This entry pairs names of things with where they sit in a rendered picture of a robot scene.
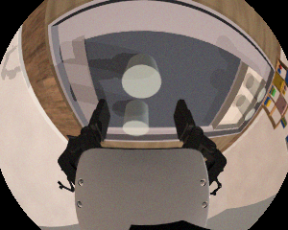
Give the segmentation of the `clear glass jar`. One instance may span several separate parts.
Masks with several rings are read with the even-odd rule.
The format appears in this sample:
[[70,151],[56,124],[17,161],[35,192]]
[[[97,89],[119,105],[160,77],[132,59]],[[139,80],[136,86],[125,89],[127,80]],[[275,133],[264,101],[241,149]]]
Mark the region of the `clear glass jar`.
[[239,109],[239,111],[241,112],[245,121],[249,120],[250,117],[255,112],[254,107],[252,106],[252,104],[250,103],[250,101],[247,99],[247,97],[245,95],[241,96],[238,99],[236,106]]
[[262,101],[265,96],[266,89],[254,76],[249,76],[246,82],[246,87],[258,103]]
[[161,86],[156,61],[146,54],[131,57],[122,78],[122,86],[135,98],[153,96]]
[[140,100],[127,103],[123,130],[133,136],[140,136],[149,131],[148,106]]

